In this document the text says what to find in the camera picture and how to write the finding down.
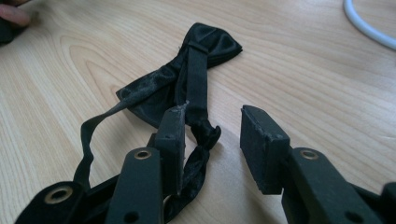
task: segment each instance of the wooden surface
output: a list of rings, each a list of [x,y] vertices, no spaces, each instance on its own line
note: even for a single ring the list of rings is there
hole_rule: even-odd
[[[356,1],[396,36],[396,2]],[[328,156],[346,180],[379,193],[396,180],[396,52],[358,32],[342,1],[55,1],[22,6],[31,26],[0,47],[0,222],[12,223],[43,188],[71,180],[79,127],[115,91],[173,59],[197,21],[244,48],[208,72],[208,108],[222,136],[205,185],[172,223],[285,223],[280,196],[262,196],[239,148],[242,105],[267,111],[293,147]],[[97,185],[156,130],[128,111],[92,140]],[[186,152],[195,144],[187,129]]]

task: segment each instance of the human hand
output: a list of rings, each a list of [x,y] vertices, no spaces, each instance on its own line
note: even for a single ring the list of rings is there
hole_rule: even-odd
[[[4,0],[3,4],[0,4],[0,18],[5,21],[10,21],[16,26],[23,27],[27,26],[30,22],[30,16],[17,6],[28,2],[29,0]]]

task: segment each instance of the wooden table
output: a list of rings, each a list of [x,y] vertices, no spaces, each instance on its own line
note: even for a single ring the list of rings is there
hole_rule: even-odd
[[[396,36],[392,0],[356,1]],[[43,188],[71,180],[83,121],[115,91],[173,59],[197,21],[228,31],[244,51],[208,72],[208,109],[222,136],[204,187],[172,223],[285,223],[239,148],[242,105],[267,111],[293,147],[328,156],[347,181],[379,193],[396,180],[396,52],[362,35],[342,1],[35,0],[31,26],[0,48],[0,222]],[[96,130],[91,182],[118,174],[156,130],[123,111]],[[195,144],[187,129],[187,156]]]

